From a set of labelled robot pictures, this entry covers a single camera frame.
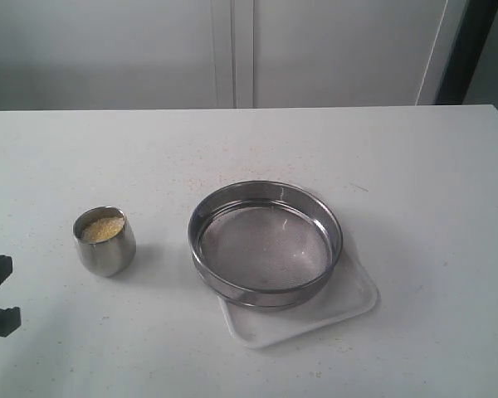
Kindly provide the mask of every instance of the cabinet door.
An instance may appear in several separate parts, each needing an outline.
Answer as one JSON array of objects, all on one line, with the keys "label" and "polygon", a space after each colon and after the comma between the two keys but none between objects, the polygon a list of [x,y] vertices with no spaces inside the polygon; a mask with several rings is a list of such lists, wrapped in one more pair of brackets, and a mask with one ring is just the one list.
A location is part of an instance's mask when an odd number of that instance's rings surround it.
[{"label": "cabinet door", "polygon": [[[465,0],[255,0],[253,104],[416,104],[424,82],[437,88],[464,6]],[[442,50],[434,54],[436,47]]]},{"label": "cabinet door", "polygon": [[0,0],[0,109],[232,107],[229,7]]}]

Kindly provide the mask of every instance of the table surface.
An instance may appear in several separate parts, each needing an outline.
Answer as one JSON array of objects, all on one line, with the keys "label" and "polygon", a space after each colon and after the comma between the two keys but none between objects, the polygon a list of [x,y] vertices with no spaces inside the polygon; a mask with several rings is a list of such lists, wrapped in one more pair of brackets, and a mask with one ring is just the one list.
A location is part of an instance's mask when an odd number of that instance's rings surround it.
[{"label": "table surface", "polygon": [[[230,182],[320,196],[381,300],[252,351],[199,280],[192,209]],[[134,263],[76,255],[121,207]],[[498,112],[491,106],[0,113],[0,397],[498,397]]]}]

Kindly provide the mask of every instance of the white tray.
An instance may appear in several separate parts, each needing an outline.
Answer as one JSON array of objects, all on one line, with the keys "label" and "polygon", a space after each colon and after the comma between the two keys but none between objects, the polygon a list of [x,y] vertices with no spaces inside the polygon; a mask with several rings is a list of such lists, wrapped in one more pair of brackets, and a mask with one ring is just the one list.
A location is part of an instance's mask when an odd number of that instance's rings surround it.
[{"label": "white tray", "polygon": [[249,348],[263,348],[288,338],[365,313],[378,300],[378,289],[357,261],[346,253],[329,283],[310,301],[280,312],[259,313],[220,298],[230,334]]}]

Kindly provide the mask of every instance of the sieve rim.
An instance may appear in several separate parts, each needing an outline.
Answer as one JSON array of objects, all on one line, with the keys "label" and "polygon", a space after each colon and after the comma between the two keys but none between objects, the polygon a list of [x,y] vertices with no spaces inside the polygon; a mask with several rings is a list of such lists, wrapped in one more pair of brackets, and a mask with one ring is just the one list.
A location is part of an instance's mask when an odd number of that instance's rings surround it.
[{"label": "sieve rim", "polygon": [[[198,249],[198,246],[199,246],[199,243],[201,242],[201,239],[203,238],[204,231],[212,223],[211,219],[213,219],[214,216],[218,213],[225,212],[227,214],[229,212],[227,210],[227,208],[229,208],[231,206],[235,207],[237,209],[242,209],[244,207],[249,207],[249,206],[243,206],[244,204],[251,205],[251,203],[252,202],[254,203],[255,200],[263,199],[263,198],[252,198],[252,199],[240,200],[240,201],[236,201],[236,202],[233,202],[230,204],[227,203],[225,206],[219,207],[217,209],[213,209],[213,211],[211,211],[210,214],[207,216],[203,227],[201,228],[200,231],[198,231],[198,233],[196,234],[195,239],[194,239],[193,234],[192,234],[192,229],[194,228],[194,224],[197,223],[198,213],[216,195],[218,195],[222,192],[232,190],[234,188],[242,187],[245,185],[257,184],[257,183],[258,184],[270,184],[270,185],[277,186],[277,187],[284,187],[284,188],[292,189],[292,190],[297,191],[300,194],[308,197],[326,213],[326,215],[329,217],[329,219],[332,221],[332,223],[336,227],[336,229],[338,231],[337,250],[334,249],[334,247],[331,245],[331,242],[325,240],[325,245],[327,246],[327,249],[330,249],[330,253],[332,254],[332,261],[325,264],[325,270],[323,272],[321,272],[320,274],[318,274],[315,278],[313,278],[307,282],[304,282],[303,284],[297,284],[295,286],[291,286],[289,288],[283,288],[283,289],[252,288],[249,286],[245,286],[243,284],[234,283],[228,279],[223,278],[222,276],[218,275],[216,272],[212,271],[212,269],[205,262],[204,256],[201,254],[200,250]],[[286,205],[290,209],[295,210],[298,213],[302,214],[307,219],[312,220],[310,215],[307,215],[303,211],[296,209],[295,206],[293,206],[292,204],[286,203],[286,202],[283,202],[283,203],[284,203],[284,205]],[[324,228],[319,228],[315,222],[313,223],[312,227],[315,228],[318,233],[326,232]],[[325,278],[326,276],[328,276],[329,274],[331,274],[334,271],[334,268],[338,263],[339,257],[341,255],[341,251],[343,249],[343,233],[342,233],[341,225],[339,224],[337,217],[329,209],[329,207],[326,206],[318,197],[309,193],[305,189],[297,187],[295,185],[286,184],[284,182],[275,182],[275,181],[268,181],[268,180],[249,180],[249,181],[243,181],[243,182],[235,182],[235,183],[227,185],[225,187],[221,187],[221,188],[217,189],[216,191],[207,195],[203,200],[201,200],[199,202],[199,204],[194,209],[194,211],[190,217],[190,221],[188,223],[188,242],[190,244],[194,260],[197,261],[211,276],[218,279],[220,282],[227,284],[235,289],[240,289],[240,290],[250,292],[250,293],[287,294],[287,293],[296,292],[296,291],[306,289],[306,288],[310,287],[312,284],[317,284],[319,281],[321,281],[323,278]]]}]

